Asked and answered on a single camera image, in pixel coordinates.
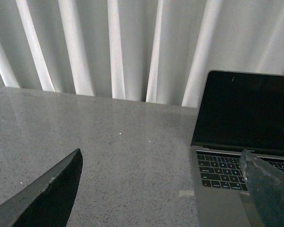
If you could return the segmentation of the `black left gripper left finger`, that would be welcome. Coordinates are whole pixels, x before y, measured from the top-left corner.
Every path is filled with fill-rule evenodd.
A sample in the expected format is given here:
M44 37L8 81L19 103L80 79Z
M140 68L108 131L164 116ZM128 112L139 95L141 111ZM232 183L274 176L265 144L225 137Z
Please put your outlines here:
M0 205L0 227L64 227L77 195L83 157L76 149Z

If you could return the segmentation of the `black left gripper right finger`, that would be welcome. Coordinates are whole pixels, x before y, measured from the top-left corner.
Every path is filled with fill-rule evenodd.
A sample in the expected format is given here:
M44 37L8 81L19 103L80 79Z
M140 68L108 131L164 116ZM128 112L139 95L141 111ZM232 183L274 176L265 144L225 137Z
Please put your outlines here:
M266 227L284 227L284 172L243 150L239 160L247 189Z

